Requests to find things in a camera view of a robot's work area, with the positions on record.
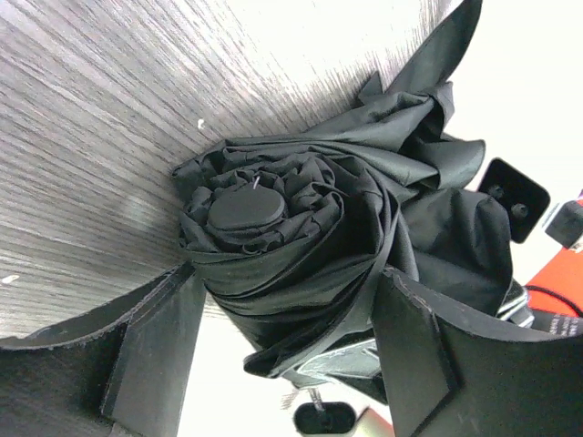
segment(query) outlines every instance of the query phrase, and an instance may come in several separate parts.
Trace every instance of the red object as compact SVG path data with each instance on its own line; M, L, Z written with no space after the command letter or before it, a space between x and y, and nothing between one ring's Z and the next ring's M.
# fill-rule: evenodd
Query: red object
M555 291L583 308L583 252L562 249L528 285ZM529 306L535 310L576 316L565 303L538 291L530 291Z

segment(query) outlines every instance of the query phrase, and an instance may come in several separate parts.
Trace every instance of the umbrella canopy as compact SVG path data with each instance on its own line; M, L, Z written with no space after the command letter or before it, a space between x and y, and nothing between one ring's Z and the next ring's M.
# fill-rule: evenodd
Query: umbrella canopy
M496 314L512 282L508 216L464 190L484 142L444 133L445 80L480 5L458 6L385 92L374 75L355 109L301 134L221 141L174 171L181 247L257 349L247 371L281 376L372 338L387 266Z

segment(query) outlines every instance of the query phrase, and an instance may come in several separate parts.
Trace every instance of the black cable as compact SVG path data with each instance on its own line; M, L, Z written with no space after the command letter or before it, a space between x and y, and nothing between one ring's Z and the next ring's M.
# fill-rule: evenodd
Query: black cable
M583 310L573 300L567 299L565 296L561 296L560 294L553 290L546 289L545 287L539 287L538 285L526 285L525 288L528 291L538 291L540 293L547 294L548 296L551 296L557 300L560 300L565 305L570 307L573 311L575 311L578 317L583 317Z

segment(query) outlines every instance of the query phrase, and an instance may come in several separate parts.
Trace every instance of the wood grain panel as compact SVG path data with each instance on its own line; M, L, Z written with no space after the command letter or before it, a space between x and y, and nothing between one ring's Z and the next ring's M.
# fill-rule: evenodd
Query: wood grain panel
M396 74L447 3L0 3L0 278L20 276L0 287L0 335L177 264L174 166L222 137L344 111L374 70Z

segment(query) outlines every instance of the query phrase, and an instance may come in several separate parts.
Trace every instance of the black plastic bracket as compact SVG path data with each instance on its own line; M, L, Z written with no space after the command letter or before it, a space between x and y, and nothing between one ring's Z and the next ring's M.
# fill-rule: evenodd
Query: black plastic bracket
M492 160L478 191L495 198L508 212L516 243L527 240L550 203L543 187L500 158Z
M301 435L351 435L356 424L353 407L345 402L324 402L318 412L313 403L304 403L293 415Z

